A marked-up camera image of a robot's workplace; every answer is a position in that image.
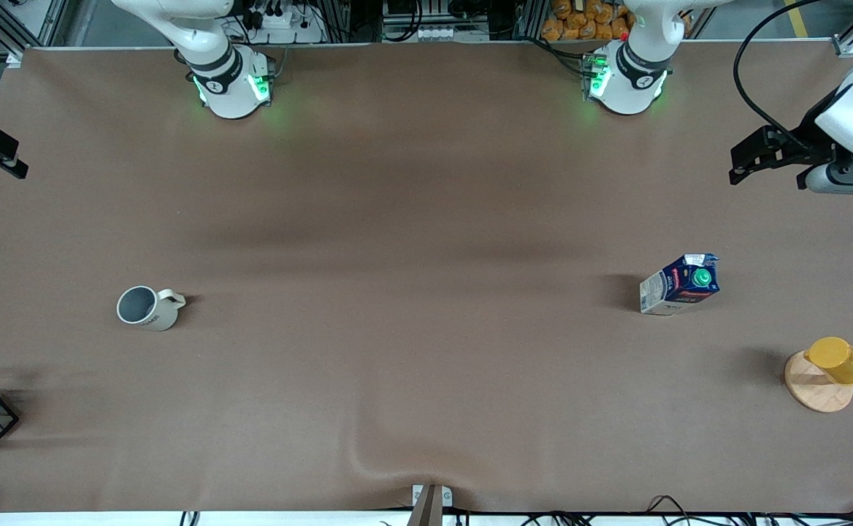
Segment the blue white milk carton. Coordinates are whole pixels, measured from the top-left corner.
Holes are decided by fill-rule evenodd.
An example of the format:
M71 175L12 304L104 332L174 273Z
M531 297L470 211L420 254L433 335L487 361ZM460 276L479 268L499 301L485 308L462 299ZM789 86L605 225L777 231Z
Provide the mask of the blue white milk carton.
M716 254L684 254L639 285L643 314L672 316L720 290Z

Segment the bag of orange breads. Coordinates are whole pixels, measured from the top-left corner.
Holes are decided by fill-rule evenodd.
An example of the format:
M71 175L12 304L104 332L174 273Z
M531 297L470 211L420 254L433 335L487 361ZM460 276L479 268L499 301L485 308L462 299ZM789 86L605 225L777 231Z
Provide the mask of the bag of orange breads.
M549 0L540 38L625 40L635 23L635 14L619 0Z

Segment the brown table cover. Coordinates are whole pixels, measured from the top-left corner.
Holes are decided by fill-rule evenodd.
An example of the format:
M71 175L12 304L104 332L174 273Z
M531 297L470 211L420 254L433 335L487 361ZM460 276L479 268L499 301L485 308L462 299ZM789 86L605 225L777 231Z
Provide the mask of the brown table cover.
M529 44L289 51L272 106L169 50L30 50L0 80L0 512L400 505L853 509L853 403L781 385L853 344L853 196L728 183L736 47L632 117ZM716 254L672 316L639 285ZM186 298L166 332L127 289Z

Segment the small white power strip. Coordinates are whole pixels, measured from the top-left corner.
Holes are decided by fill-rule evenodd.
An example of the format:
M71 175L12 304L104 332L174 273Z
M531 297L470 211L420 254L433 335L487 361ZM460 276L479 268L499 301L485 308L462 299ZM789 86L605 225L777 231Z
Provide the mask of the small white power strip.
M446 41L466 41L467 37L471 36L471 32L475 30L475 26L465 24L464 26L437 26L437 24L427 24L421 26L416 32L417 42L446 42Z

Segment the yellow plastic cup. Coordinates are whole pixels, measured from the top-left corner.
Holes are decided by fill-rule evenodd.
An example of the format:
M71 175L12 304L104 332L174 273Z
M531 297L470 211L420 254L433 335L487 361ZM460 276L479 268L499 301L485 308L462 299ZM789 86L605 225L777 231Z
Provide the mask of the yellow plastic cup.
M820 338L804 351L803 356L834 384L853 386L853 346L847 340Z

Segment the cream mug grey inside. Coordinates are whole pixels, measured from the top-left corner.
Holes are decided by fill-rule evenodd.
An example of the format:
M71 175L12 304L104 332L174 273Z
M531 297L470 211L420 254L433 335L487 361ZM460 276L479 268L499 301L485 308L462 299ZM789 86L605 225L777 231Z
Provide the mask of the cream mug grey inside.
M149 332L166 332L186 304L186 298L172 289L156 291L149 286L134 286L119 297L116 313L126 325Z

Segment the round wooden cup stand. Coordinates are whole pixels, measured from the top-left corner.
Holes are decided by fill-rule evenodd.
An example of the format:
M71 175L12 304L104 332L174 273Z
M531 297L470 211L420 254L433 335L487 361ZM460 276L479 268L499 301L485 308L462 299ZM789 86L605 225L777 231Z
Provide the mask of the round wooden cup stand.
M781 382L797 403L817 413L841 411L853 399L853 385L835 383L806 359L804 351L794 353L784 364Z

